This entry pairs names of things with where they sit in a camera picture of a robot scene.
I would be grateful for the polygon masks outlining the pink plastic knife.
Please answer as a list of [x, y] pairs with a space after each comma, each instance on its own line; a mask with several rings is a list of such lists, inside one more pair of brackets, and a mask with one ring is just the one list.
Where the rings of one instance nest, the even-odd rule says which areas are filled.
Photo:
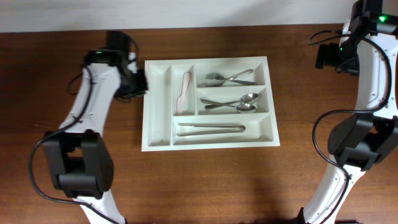
[[186, 97], [186, 93], [188, 90], [188, 86], [190, 83], [190, 78], [191, 78], [190, 72], [186, 72], [183, 74], [182, 90], [181, 90], [180, 96], [177, 98], [177, 114], [178, 115], [183, 114], [184, 102], [185, 102], [185, 97]]

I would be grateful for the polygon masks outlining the steel fork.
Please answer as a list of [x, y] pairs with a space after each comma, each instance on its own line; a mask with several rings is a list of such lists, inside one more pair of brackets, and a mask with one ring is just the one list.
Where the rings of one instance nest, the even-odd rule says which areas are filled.
[[[241, 77], [241, 76], [244, 76], [244, 75], [252, 74], [253, 71], [254, 71], [253, 69], [247, 69], [247, 70], [244, 70], [244, 71], [242, 71], [242, 72], [239, 72], [239, 73], [237, 73], [237, 74], [235, 74], [235, 75], [232, 75], [232, 76], [230, 76], [230, 77], [225, 77], [224, 75], [223, 75], [223, 76], [224, 76], [225, 78], [238, 80], [238, 77]], [[206, 79], [204, 79], [204, 82], [203, 82], [203, 83], [199, 83], [199, 84], [197, 85], [197, 87], [220, 87], [220, 86], [210, 86], [210, 84], [214, 84], [214, 83], [217, 83], [217, 81], [212, 81], [212, 80], [206, 80]]]
[[238, 84], [242, 84], [242, 85], [257, 85], [256, 82], [241, 81], [241, 80], [225, 78], [220, 73], [209, 73], [209, 74], [206, 74], [205, 75], [205, 79], [206, 80], [217, 81], [217, 83], [210, 84], [210, 86], [222, 86], [225, 82], [238, 83]]

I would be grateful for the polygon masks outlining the large steel spoon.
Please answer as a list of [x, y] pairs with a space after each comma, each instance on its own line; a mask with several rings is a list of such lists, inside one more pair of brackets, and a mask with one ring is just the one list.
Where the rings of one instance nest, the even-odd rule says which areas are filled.
[[250, 103], [255, 104], [259, 99], [259, 95], [257, 93], [248, 93], [240, 97], [239, 100], [229, 101], [225, 103], [232, 103], [234, 106], [237, 106], [240, 103]]
[[234, 106], [232, 103], [219, 103], [204, 98], [200, 98], [200, 101], [206, 104], [206, 110], [214, 110], [220, 107], [230, 107], [234, 108], [238, 113], [254, 113], [256, 111], [256, 107], [250, 103], [240, 103], [237, 106]]

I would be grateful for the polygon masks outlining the steel kitchen tongs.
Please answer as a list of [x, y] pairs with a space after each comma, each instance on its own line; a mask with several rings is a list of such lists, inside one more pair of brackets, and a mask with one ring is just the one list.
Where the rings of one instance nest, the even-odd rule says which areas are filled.
[[245, 125], [242, 124], [202, 124], [202, 123], [179, 123], [180, 127], [199, 128], [199, 131], [180, 132], [177, 136], [199, 136], [209, 134], [228, 134], [228, 133], [243, 133], [246, 130]]

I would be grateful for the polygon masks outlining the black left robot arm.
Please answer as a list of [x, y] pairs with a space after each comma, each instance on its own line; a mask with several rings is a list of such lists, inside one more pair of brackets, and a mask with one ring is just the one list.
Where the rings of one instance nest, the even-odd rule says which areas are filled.
[[84, 58], [80, 89], [67, 118], [35, 145], [44, 146], [52, 184], [66, 196], [63, 203], [79, 205], [90, 223], [127, 222], [111, 193], [114, 164], [103, 130], [114, 99], [129, 101], [148, 90], [132, 48], [138, 45], [129, 35], [109, 31], [106, 45]]

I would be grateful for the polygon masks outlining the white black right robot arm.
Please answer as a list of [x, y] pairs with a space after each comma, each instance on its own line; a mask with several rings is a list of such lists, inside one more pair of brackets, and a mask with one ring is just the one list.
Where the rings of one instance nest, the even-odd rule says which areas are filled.
[[359, 78], [356, 106], [328, 137], [325, 175], [295, 223], [336, 223], [354, 184], [397, 147], [397, 2], [359, 0], [340, 30], [318, 45], [315, 66]]

